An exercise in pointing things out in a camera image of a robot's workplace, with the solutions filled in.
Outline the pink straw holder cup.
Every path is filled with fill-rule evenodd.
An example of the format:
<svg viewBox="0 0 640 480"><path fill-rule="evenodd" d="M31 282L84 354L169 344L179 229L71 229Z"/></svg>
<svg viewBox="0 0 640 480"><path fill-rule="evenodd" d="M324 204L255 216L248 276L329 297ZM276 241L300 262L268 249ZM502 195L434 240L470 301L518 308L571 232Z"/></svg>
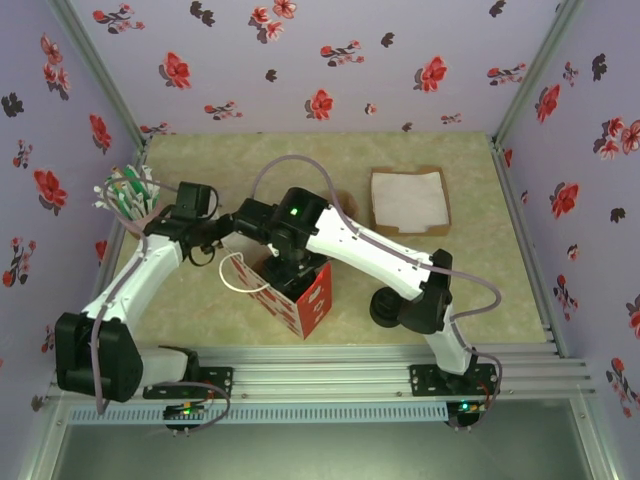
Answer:
<svg viewBox="0 0 640 480"><path fill-rule="evenodd" d="M144 229L153 219L151 215L147 215L141 219L122 221L124 228L136 239L140 240L144 236Z"/></svg>

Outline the red printed paper bag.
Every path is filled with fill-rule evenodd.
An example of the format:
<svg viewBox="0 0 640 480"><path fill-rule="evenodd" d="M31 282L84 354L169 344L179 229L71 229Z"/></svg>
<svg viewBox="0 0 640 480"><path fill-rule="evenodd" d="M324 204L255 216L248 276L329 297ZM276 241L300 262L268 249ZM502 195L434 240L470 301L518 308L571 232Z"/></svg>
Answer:
<svg viewBox="0 0 640 480"><path fill-rule="evenodd" d="M228 237L221 246L218 267L222 283L231 291L258 302L272 317L306 339L332 308L332 269L325 262L311 274L311 280L287 296L265 278L270 250L254 241Z"/></svg>

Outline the aluminium corner post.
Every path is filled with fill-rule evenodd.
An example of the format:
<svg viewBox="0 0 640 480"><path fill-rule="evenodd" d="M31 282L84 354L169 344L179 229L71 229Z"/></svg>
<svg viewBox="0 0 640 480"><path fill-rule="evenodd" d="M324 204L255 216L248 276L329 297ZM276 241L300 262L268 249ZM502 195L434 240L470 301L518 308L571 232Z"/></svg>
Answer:
<svg viewBox="0 0 640 480"><path fill-rule="evenodd" d="M503 144L510 135L518 118L523 114L526 104L533 95L538 81L541 79L552 61L572 23L578 17L585 0L561 0L556 9L554 20L546 33L525 78L513 101L507 109L496 132L491 136L494 145Z"/></svg>
<svg viewBox="0 0 640 480"><path fill-rule="evenodd" d="M56 16L66 36L76 47L81 59L115 110L129 137L139 149L142 149L146 141L71 0L46 0L46 3Z"/></svg>

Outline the brown pulp cup carrier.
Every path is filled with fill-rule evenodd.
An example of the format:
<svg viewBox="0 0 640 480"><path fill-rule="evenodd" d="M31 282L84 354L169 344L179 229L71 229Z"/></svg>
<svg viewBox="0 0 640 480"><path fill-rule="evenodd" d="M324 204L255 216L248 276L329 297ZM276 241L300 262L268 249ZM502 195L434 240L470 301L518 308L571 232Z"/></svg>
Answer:
<svg viewBox="0 0 640 480"><path fill-rule="evenodd" d="M346 190L336 190L335 194L328 192L326 194L326 199L331 205L340 207L349 219L358 219L359 206L355 197L350 192Z"/></svg>

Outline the green-lit controller board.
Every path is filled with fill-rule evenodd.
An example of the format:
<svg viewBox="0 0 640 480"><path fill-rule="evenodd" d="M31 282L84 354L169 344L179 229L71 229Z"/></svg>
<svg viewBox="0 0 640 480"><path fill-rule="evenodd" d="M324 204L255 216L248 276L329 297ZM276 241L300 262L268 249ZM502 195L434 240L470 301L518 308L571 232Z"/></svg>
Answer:
<svg viewBox="0 0 640 480"><path fill-rule="evenodd" d="M162 420L165 426L174 434L187 432L190 428L195 427L192 421L204 418L207 409L208 402L206 400L169 405L163 411Z"/></svg>
<svg viewBox="0 0 640 480"><path fill-rule="evenodd" d="M470 430L486 413L482 402L448 402L446 404L448 419L446 425L454 430Z"/></svg>

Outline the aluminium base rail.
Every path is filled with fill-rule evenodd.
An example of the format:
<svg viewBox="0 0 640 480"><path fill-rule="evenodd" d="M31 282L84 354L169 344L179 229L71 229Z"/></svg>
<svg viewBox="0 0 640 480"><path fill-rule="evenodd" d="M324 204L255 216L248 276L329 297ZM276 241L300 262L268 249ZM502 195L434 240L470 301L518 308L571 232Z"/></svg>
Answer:
<svg viewBox="0 0 640 480"><path fill-rule="evenodd" d="M503 365L499 399L592 397L585 361L563 358L552 343L482 345ZM238 403L413 401L409 368L435 360L427 345L213 347L198 351L206 366L234 370Z"/></svg>

